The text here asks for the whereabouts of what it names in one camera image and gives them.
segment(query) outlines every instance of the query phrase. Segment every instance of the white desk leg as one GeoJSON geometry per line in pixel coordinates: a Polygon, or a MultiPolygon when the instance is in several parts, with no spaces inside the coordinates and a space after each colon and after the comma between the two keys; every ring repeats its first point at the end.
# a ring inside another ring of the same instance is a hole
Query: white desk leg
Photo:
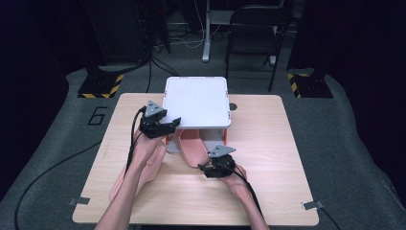
{"type": "Polygon", "coordinates": [[[209,55],[210,55],[210,46],[211,46],[211,41],[210,41],[210,0],[207,0],[207,6],[206,6],[206,38],[205,38],[205,43],[204,43],[204,50],[203,50],[203,62],[208,62],[209,61],[209,55]]]}

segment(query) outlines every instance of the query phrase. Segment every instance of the hand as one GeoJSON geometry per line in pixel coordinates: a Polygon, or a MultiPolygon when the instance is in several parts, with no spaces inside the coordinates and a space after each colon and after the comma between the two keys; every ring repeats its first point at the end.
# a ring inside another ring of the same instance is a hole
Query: hand
{"type": "MultiPolygon", "coordinates": [[[[247,178],[247,172],[244,170],[244,168],[242,168],[242,166],[236,164],[235,171],[238,173],[242,173],[242,175],[247,178]]],[[[227,185],[231,192],[237,197],[246,195],[248,192],[248,187],[245,184],[245,181],[243,181],[235,173],[232,173],[231,175],[226,177],[220,177],[218,178],[218,180],[227,185]]]]}
{"type": "Polygon", "coordinates": [[[135,147],[132,155],[132,162],[146,164],[147,160],[154,153],[157,145],[164,137],[148,138],[144,133],[137,129],[134,133],[135,147]]]}

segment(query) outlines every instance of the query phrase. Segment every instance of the forearm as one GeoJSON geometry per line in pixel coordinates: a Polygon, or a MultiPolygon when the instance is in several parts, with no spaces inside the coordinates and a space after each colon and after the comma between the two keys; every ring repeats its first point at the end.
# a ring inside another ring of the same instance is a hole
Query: forearm
{"type": "Polygon", "coordinates": [[[260,213],[254,199],[248,190],[243,190],[238,193],[237,197],[240,199],[244,207],[245,214],[250,222],[252,230],[269,230],[265,219],[260,213]]]}
{"type": "Polygon", "coordinates": [[[132,162],[123,184],[101,217],[96,229],[127,229],[138,188],[138,181],[145,163],[132,162]]]}

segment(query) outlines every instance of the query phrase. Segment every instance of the black curtain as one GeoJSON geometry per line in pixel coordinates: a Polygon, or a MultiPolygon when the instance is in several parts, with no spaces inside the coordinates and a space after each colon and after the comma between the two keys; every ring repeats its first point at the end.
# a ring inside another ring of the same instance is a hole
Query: black curtain
{"type": "Polygon", "coordinates": [[[83,57],[103,64],[79,0],[0,2],[0,198],[20,174],[62,107],[66,75],[83,57]],[[80,54],[72,31],[79,32],[80,54]]]}
{"type": "Polygon", "coordinates": [[[406,5],[403,1],[309,0],[288,69],[339,81],[358,134],[406,204],[406,5]]]}

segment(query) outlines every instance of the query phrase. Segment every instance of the chair leg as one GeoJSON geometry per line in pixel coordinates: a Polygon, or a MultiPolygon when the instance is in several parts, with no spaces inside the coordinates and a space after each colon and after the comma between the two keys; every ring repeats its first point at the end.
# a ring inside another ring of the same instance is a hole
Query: chair leg
{"type": "Polygon", "coordinates": [[[272,84],[274,82],[275,73],[277,72],[278,60],[279,60],[279,55],[277,55],[276,59],[275,59],[274,69],[272,70],[272,76],[271,76],[271,81],[269,82],[268,92],[270,92],[272,89],[272,84]]]}
{"type": "Polygon", "coordinates": [[[268,61],[268,59],[269,59],[270,57],[269,56],[267,56],[266,57],[266,60],[263,62],[263,64],[262,65],[264,65],[264,64],[266,64],[266,61],[268,61]]]}
{"type": "Polygon", "coordinates": [[[229,62],[230,62],[230,54],[227,54],[226,55],[226,80],[228,79],[229,62]]]}

